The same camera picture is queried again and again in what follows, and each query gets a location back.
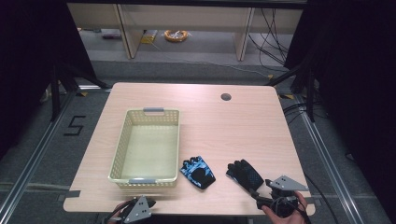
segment basket handle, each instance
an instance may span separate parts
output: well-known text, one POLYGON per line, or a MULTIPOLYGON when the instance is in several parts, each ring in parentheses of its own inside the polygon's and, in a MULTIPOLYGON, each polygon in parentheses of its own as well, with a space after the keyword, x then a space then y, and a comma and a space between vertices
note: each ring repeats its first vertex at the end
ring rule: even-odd
POLYGON ((143 179, 143 178, 136 178, 136 179, 129 179, 129 184, 155 184, 155 179, 143 179))
POLYGON ((146 116, 163 116, 165 115, 163 107, 144 107, 143 112, 146 116))

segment metal rail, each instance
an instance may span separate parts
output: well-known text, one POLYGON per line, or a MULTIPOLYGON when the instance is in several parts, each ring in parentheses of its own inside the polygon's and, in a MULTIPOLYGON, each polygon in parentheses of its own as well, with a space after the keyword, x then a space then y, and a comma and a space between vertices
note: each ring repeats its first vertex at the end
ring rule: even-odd
MULTIPOLYGON (((296 100, 299 104, 304 102, 302 97, 299 95, 296 96, 296 100)), ((358 206, 356 205, 355 200, 349 192, 349 189, 347 188, 343 177, 341 177, 340 173, 338 172, 338 169, 332 160, 332 156, 330 155, 329 150, 326 148, 326 145, 324 144, 320 136, 317 126, 314 122, 311 122, 311 119, 306 113, 303 113, 303 120, 306 129, 312 137, 312 140, 327 171, 327 174, 332 181, 332 186, 334 187, 335 192, 337 193, 341 201, 341 205, 343 205, 346 211, 346 215, 350 223, 364 223, 358 206)))
POLYGON ((54 121, 51 121, 49 127, 45 131, 43 137, 38 143, 35 151, 30 157, 29 161, 26 163, 23 171, 18 178, 18 180, 13 185, 11 191, 8 193, 7 197, 3 200, 0 206, 0 223, 7 224, 8 220, 11 218, 12 213, 20 201, 22 194, 24 193, 30 179, 32 178, 35 170, 37 169, 39 163, 41 162, 44 154, 47 151, 47 148, 50 144, 50 141, 55 134, 58 126, 63 118, 64 111, 72 102, 76 92, 71 91, 68 92, 63 101, 62 109, 59 115, 56 117, 54 121))

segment black and blue glove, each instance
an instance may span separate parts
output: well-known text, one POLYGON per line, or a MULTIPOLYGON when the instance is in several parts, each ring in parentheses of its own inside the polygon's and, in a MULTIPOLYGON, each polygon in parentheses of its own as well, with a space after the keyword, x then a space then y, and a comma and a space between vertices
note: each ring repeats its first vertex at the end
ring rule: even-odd
POLYGON ((245 160, 228 164, 226 175, 238 182, 248 192, 250 189, 256 191, 264 183, 259 173, 245 160))
POLYGON ((209 166, 200 156, 191 157, 189 161, 183 161, 180 172, 200 189, 206 189, 216 180, 209 166))

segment blue glove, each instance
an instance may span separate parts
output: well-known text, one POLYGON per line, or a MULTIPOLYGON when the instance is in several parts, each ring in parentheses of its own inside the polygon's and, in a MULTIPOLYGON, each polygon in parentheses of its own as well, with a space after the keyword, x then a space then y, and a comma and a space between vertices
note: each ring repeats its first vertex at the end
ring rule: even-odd
POLYGON ((183 161, 183 167, 180 168, 180 172, 200 189, 206 189, 216 180, 201 156, 191 157, 189 161, 183 161))

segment wooden table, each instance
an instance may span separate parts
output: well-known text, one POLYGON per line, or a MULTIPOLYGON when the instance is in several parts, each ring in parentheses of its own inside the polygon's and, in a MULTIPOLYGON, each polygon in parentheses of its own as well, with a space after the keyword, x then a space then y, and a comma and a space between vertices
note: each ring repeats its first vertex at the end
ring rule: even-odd
MULTIPOLYGON (((69 212, 111 212, 142 194, 154 199, 153 214, 263 215, 247 192, 225 175, 227 164, 247 160, 265 179, 281 175, 306 185, 282 108, 272 87, 117 83, 114 85, 79 166, 64 209, 69 212), (221 99, 223 93, 230 101, 221 99), (196 188, 181 173, 176 187, 161 191, 120 189, 107 176, 119 140, 125 112, 130 108, 170 107, 180 110, 179 167, 202 156, 216 182, 196 188)), ((269 196, 262 185, 258 192, 269 196)), ((310 197, 308 191, 302 192, 310 197)), ((313 204, 308 215, 315 212, 313 204)))

